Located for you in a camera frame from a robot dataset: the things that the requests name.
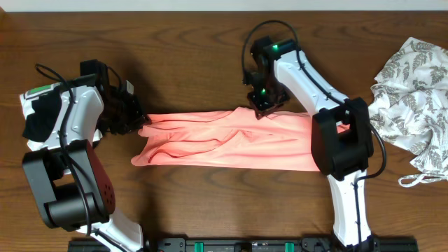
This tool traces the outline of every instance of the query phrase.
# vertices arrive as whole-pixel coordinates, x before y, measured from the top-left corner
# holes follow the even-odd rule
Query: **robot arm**
[[[149,123],[149,118],[129,82],[109,85],[105,64],[91,60],[81,62],[80,69],[81,77],[69,81],[75,102],[65,140],[69,157],[78,165],[75,169],[87,199],[92,236],[111,251],[138,251],[144,242],[141,227],[116,209],[113,186],[92,145],[106,132],[126,134]],[[49,228],[86,233],[84,204],[76,184],[55,183],[70,174],[58,134],[69,92],[55,83],[21,94],[20,100],[27,119],[24,137],[32,150],[22,164],[41,217]]]
[[[302,66],[299,65],[299,50]],[[358,245],[358,224],[354,181],[366,175],[367,159],[373,154],[370,131],[361,120],[368,119],[365,102],[348,97],[332,87],[312,65],[295,42],[273,43],[269,37],[254,42],[251,54],[258,65],[258,72],[246,73],[247,84],[253,86],[248,99],[258,118],[273,112],[289,99],[284,87],[296,96],[310,116],[313,116],[311,133],[311,152],[313,158],[330,182],[335,224],[333,232],[340,243],[346,247]],[[340,100],[358,108],[358,113],[349,112],[327,98],[308,78],[302,68],[327,92]],[[350,129],[337,133],[337,125],[344,123]],[[365,217],[364,181],[358,182],[358,200],[361,223],[361,241],[371,235]]]

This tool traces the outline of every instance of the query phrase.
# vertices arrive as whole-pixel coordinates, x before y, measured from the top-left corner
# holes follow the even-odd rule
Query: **pink cloth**
[[[257,120],[253,110],[237,108],[149,116],[153,124],[139,130],[148,143],[133,165],[318,171],[307,113],[277,112]]]

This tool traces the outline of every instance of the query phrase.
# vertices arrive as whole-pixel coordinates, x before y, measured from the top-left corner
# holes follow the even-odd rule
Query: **white strap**
[[[402,183],[402,181],[405,179],[414,179],[414,180],[411,183]],[[433,183],[443,180],[448,181],[448,176],[440,174],[422,173],[401,177],[400,179],[398,179],[398,183],[402,187],[409,188],[415,186],[418,183]]]

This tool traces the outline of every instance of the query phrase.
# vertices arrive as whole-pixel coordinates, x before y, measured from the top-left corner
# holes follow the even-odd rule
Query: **wire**
[[[294,27],[292,25],[288,24],[287,22],[280,21],[280,20],[267,20],[267,21],[261,22],[260,24],[257,24],[249,32],[249,34],[248,34],[248,36],[247,36],[247,38],[246,38],[246,40],[244,42],[244,45],[243,45],[243,50],[242,50],[242,54],[241,54],[241,65],[242,65],[242,68],[243,68],[243,78],[244,78],[244,80],[245,80],[245,76],[246,76],[246,68],[244,66],[244,55],[245,55],[245,52],[246,52],[246,47],[247,47],[247,44],[249,42],[249,39],[251,38],[252,34],[258,28],[260,28],[263,25],[269,24],[269,23],[279,23],[279,24],[285,25],[287,28],[289,28],[290,31],[294,35],[294,40],[295,40],[295,43],[296,43],[297,47],[298,48],[300,47],[297,32],[295,31]],[[334,101],[336,104],[344,105],[343,101],[340,101],[340,100],[336,99],[334,96],[331,95],[330,92],[325,90],[316,80],[314,80],[314,78],[309,74],[308,70],[305,68],[305,64],[303,64],[302,61],[300,60],[299,50],[296,50],[295,52],[296,52],[297,62],[299,64],[299,66],[300,66],[300,69],[303,70],[303,72],[308,77],[308,79],[313,84],[315,84],[315,86],[327,98],[329,98],[330,100]],[[354,108],[351,108],[350,105],[347,104],[347,109],[349,110],[349,112],[352,112],[352,109],[354,109]],[[355,181],[353,182],[353,189],[355,190],[356,217],[357,217],[357,225],[358,225],[358,243],[359,243],[358,251],[362,251],[362,247],[363,247],[363,245],[362,245],[362,237],[361,237],[361,220],[360,220],[361,218],[360,218],[360,211],[359,211],[358,182],[361,181],[361,180],[373,179],[373,178],[378,177],[385,170],[385,168],[386,168],[386,161],[387,161],[387,159],[386,159],[386,147],[384,146],[384,142],[383,142],[381,136],[379,135],[378,131],[373,127],[373,125],[370,123],[369,120],[365,121],[365,124],[367,125],[367,127],[369,127],[370,131],[375,135],[375,138],[378,140],[379,147],[381,148],[381,154],[382,154],[383,161],[382,161],[381,167],[379,168],[379,170],[377,172],[375,172],[374,174],[371,174],[371,175],[361,176],[359,178],[356,178]]]
[[[108,66],[107,69],[111,70],[112,73],[113,73],[115,76],[117,76],[117,79],[118,79],[118,90],[121,91],[121,85],[122,85],[122,83],[123,83],[123,82],[121,81],[121,77],[118,75],[118,73],[117,73],[115,70],[113,70],[112,67]]]
[[[76,173],[76,170],[73,167],[74,161],[70,158],[69,153],[67,151],[67,147],[66,147],[66,145],[64,143],[64,140],[67,137],[67,134],[66,134],[67,121],[69,119],[70,112],[71,112],[71,110],[73,108],[73,105],[76,102],[75,99],[74,99],[74,94],[73,94],[73,91],[71,90],[71,88],[69,87],[69,84],[67,83],[67,81],[62,76],[60,76],[56,71],[54,71],[53,69],[51,69],[51,68],[49,68],[47,66],[44,66],[42,64],[36,64],[35,68],[43,76],[45,76],[45,77],[47,77],[47,78],[49,78],[51,80],[60,82],[69,91],[69,105],[67,107],[67,110],[65,111],[64,117],[62,118],[61,127],[60,127],[59,132],[58,132],[59,144],[61,146],[62,156],[65,159],[67,166],[69,167],[71,175],[73,176],[73,179],[75,181],[76,187],[77,187],[78,192],[79,192],[79,194],[81,196],[81,199],[83,201],[84,210],[85,210],[85,222],[86,222],[86,225],[87,225],[87,232],[85,233],[85,235],[89,237],[90,233],[92,231],[92,224],[90,222],[90,212],[89,212],[89,205],[88,205],[87,197],[85,196],[84,188],[83,188],[83,185],[81,184],[79,176],[78,176],[78,174]],[[55,75],[57,78],[54,78],[54,77],[49,76],[48,74],[42,72],[42,70],[40,70],[40,68],[45,69],[46,71],[49,71],[50,73]]]
[[[123,252],[127,252],[122,246],[120,246],[118,243],[114,242],[111,238],[109,238],[106,234],[104,234],[103,232],[99,231],[99,229],[95,229],[93,230],[93,234],[95,234],[96,236],[100,236],[101,238],[103,238],[104,240],[106,240],[106,242],[112,244],[114,247],[116,247],[117,249],[123,251]]]

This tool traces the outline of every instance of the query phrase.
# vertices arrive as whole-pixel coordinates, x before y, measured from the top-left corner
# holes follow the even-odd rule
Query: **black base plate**
[[[97,241],[70,241],[68,252],[106,252],[109,249]],[[156,252],[343,252],[357,247],[342,248],[329,237],[310,237],[285,240],[211,240],[168,238],[157,242]],[[363,245],[370,252],[418,252],[413,238],[372,238]]]

